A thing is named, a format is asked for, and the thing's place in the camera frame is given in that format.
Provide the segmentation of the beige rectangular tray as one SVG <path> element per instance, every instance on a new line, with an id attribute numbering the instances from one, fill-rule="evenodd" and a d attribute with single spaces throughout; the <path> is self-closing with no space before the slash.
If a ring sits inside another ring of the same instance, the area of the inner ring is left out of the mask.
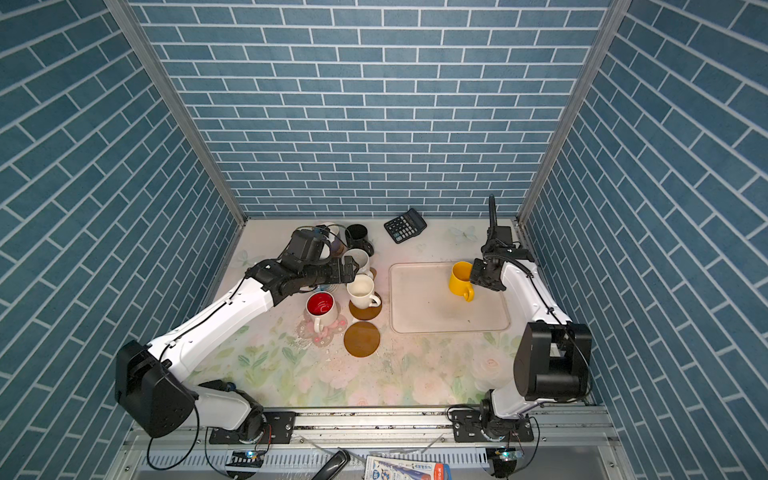
<path id="1" fill-rule="evenodd" d="M 390 268 L 390 313 L 401 334 L 501 331 L 511 324 L 499 292 L 474 286 L 466 302 L 449 290 L 455 263 L 401 263 Z"/>

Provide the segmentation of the pink flower coaster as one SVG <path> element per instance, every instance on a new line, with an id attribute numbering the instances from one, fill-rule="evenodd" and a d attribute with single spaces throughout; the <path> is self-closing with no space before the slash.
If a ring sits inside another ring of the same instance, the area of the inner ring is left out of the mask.
<path id="1" fill-rule="evenodd" d="M 328 326 L 323 326 L 319 320 L 312 317 L 300 321 L 297 335 L 303 340 L 309 340 L 317 347 L 328 346 L 336 334 L 343 334 L 348 327 L 348 321 L 343 315 Z"/>

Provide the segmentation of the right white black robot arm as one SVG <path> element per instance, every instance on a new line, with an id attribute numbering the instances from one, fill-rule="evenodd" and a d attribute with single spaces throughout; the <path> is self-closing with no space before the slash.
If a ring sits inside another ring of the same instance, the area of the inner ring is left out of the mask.
<path id="1" fill-rule="evenodd" d="M 557 306 L 531 252 L 513 239 L 510 227 L 498 224 L 494 196 L 489 197 L 487 239 L 469 281 L 517 301 L 527 320 L 513 361 L 513 381 L 489 390 L 481 403 L 486 427 L 519 421 L 546 403 L 571 403 L 590 395 L 591 331 Z"/>

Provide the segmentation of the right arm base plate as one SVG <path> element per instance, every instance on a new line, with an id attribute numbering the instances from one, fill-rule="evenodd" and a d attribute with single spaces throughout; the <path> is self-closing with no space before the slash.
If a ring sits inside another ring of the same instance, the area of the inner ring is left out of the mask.
<path id="1" fill-rule="evenodd" d="M 457 443 L 532 442 L 531 424 L 526 419 L 499 419 L 473 408 L 448 409 L 446 417 Z"/>

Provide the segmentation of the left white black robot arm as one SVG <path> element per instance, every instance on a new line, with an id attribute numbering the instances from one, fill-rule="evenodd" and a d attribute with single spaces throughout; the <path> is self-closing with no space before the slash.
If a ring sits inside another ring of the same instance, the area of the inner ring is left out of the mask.
<path id="1" fill-rule="evenodd" d="M 350 283 L 358 270 L 350 258 L 260 261 L 182 325 L 146 345 L 126 343 L 115 358 L 116 402 L 152 438 L 193 425 L 232 432 L 242 443 L 260 440 L 266 423 L 261 404 L 227 383 L 193 385 L 190 375 L 225 340 L 285 298 L 318 285 Z"/>

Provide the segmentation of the black mug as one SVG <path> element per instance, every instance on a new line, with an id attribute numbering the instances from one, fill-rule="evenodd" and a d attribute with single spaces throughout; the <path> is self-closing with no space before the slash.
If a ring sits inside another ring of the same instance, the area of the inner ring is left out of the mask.
<path id="1" fill-rule="evenodd" d="M 368 229 L 362 224 L 351 224 L 345 228 L 348 249 L 360 249 L 367 255 L 374 255 L 374 247 L 368 239 Z"/>

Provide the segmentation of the white mug red inside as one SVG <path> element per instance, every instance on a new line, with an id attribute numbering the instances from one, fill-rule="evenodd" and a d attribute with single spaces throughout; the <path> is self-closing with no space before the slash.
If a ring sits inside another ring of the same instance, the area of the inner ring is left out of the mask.
<path id="1" fill-rule="evenodd" d="M 304 317 L 312 331 L 321 334 L 326 328 L 335 326 L 339 317 L 338 304 L 328 292 L 314 293 L 305 304 Z"/>

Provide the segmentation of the amber glossy round coaster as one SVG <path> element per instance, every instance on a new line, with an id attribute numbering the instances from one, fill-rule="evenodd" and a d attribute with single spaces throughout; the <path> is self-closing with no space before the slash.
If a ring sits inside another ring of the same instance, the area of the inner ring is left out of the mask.
<path id="1" fill-rule="evenodd" d="M 376 318 L 382 311 L 382 306 L 373 306 L 365 309 L 358 308 L 352 301 L 349 301 L 349 310 L 351 315 L 361 321 L 369 321 Z"/>

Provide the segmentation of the black handheld device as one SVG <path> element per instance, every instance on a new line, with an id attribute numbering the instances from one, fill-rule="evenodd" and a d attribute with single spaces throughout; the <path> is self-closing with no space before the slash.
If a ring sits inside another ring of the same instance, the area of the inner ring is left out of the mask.
<path id="1" fill-rule="evenodd" d="M 347 450 L 338 450 L 313 475 L 312 480 L 333 480 L 350 462 L 351 456 Z"/>

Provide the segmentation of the black desk calculator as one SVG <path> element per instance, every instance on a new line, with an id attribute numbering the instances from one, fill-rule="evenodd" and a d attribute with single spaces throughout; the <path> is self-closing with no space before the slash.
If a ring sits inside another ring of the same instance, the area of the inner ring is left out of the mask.
<path id="1" fill-rule="evenodd" d="M 384 228 L 396 244 L 401 244 L 419 236 L 427 228 L 427 223 L 417 210 L 410 208 L 402 215 L 385 222 Z"/>

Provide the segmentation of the lilac mug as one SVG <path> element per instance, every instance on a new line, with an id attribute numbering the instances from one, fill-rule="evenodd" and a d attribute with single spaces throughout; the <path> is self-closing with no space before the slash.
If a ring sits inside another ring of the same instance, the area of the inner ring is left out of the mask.
<path id="1" fill-rule="evenodd" d="M 322 223 L 319 228 L 330 241 L 330 256 L 338 257 L 344 251 L 344 244 L 340 235 L 340 226 L 331 222 Z"/>

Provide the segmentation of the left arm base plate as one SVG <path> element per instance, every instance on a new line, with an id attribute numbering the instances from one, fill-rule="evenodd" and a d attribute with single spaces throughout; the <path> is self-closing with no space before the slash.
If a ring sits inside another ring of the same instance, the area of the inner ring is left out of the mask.
<path id="1" fill-rule="evenodd" d="M 289 444 L 296 418 L 297 413 L 293 411 L 266 411 L 247 419 L 237 430 L 212 428 L 208 441 L 212 445 Z"/>

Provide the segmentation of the yellow mug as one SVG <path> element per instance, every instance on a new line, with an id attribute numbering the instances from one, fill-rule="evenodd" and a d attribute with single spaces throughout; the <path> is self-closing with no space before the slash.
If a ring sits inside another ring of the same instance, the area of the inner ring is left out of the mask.
<path id="1" fill-rule="evenodd" d="M 451 268 L 449 290 L 452 294 L 462 297 L 466 302 L 474 300 L 474 287 L 470 282 L 473 265 L 467 261 L 455 263 Z"/>

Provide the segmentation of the printed paper box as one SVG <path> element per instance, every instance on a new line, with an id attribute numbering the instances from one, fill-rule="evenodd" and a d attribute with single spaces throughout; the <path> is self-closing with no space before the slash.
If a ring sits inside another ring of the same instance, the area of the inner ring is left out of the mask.
<path id="1" fill-rule="evenodd" d="M 412 461 L 368 456 L 365 480 L 451 480 L 448 465 L 429 461 Z"/>

